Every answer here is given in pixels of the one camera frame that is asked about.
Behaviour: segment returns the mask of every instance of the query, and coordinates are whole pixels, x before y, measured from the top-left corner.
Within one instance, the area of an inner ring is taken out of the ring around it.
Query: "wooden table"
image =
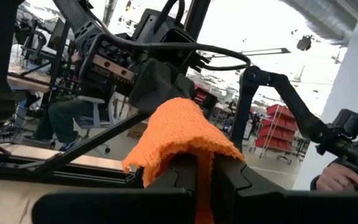
[[[20,73],[26,72],[26,71],[28,71],[28,69],[20,67],[18,65],[10,65],[9,66],[9,72],[20,74]],[[35,80],[46,82],[46,83],[50,82],[50,76],[40,73],[40,72],[37,72],[37,71],[32,72],[32,73],[26,75],[25,77],[33,78]],[[18,87],[23,90],[39,91],[42,93],[47,93],[50,91],[49,85],[43,85],[43,84],[39,84],[36,82],[23,80],[21,78],[12,77],[9,75],[7,76],[7,82],[10,86]]]
[[[48,149],[30,146],[2,144],[15,156],[46,159],[58,153]],[[81,156],[73,161],[75,164],[121,169],[121,162],[91,156]],[[62,185],[36,184],[0,180],[0,224],[32,224],[31,210],[41,196],[63,189],[78,189]]]

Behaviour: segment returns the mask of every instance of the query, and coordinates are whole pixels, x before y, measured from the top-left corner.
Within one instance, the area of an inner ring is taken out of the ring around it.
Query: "human hand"
[[[316,189],[327,192],[354,190],[358,184],[358,174],[349,168],[333,163],[323,170],[316,182]]]
[[[80,53],[78,51],[74,52],[74,54],[71,56],[71,62],[75,63],[79,60],[81,60]]]

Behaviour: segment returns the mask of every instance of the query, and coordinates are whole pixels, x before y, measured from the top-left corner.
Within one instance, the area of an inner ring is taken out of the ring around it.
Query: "orange knit fabric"
[[[148,186],[179,153],[191,153],[198,158],[198,189],[196,223],[213,223],[209,206],[211,171],[214,154],[224,154],[244,161],[218,128],[209,124],[199,106],[191,100],[175,98],[159,106],[150,117],[149,125],[139,143],[123,160],[124,171],[129,166],[144,167],[144,186]]]

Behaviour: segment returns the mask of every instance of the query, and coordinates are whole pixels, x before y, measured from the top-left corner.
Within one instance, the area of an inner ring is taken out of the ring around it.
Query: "red storage bin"
[[[291,144],[289,142],[279,142],[278,148],[283,149],[283,151],[291,151]]]
[[[293,141],[294,140],[294,133],[291,133],[291,132],[284,132],[282,131],[282,137],[284,139],[288,139],[289,141]]]
[[[267,114],[271,118],[262,121],[259,139],[255,141],[255,146],[290,152],[295,131],[298,129],[294,116],[288,108],[280,105],[267,108]]]
[[[266,112],[270,116],[274,116],[274,115],[278,116],[278,114],[280,114],[280,112],[281,112],[281,116],[287,116],[289,118],[294,118],[290,109],[288,109],[285,106],[281,106],[281,105],[269,106],[268,108],[266,108]]]
[[[292,130],[298,129],[298,125],[296,124],[296,121],[285,121],[285,126]]]
[[[268,138],[257,139],[255,141],[255,146],[256,147],[263,147],[265,145],[265,143],[266,143],[266,145],[268,144],[268,147],[269,146],[270,147],[277,147],[278,146],[278,141],[276,139],[274,139],[274,138],[270,139],[270,141],[269,141]]]
[[[259,136],[260,137],[264,137],[264,136],[268,136],[268,135],[273,135],[273,136],[277,136],[277,137],[282,137],[282,132],[279,129],[276,130],[270,130],[269,127],[264,127],[259,131]]]

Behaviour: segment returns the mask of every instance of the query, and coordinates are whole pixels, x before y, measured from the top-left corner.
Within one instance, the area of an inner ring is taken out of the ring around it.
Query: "chair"
[[[114,95],[112,95],[109,100],[108,114],[103,114],[99,111],[99,104],[104,103],[104,100],[90,96],[78,96],[78,99],[91,102],[93,104],[93,117],[79,116],[74,119],[82,130],[86,130],[85,136],[81,137],[82,141],[87,140],[90,137],[90,131],[93,128],[110,128],[111,126],[114,126],[114,113],[116,113]],[[51,149],[55,147],[55,141],[56,139],[51,142]],[[104,149],[105,153],[109,153],[111,151],[109,145],[102,144],[102,146],[106,146]]]

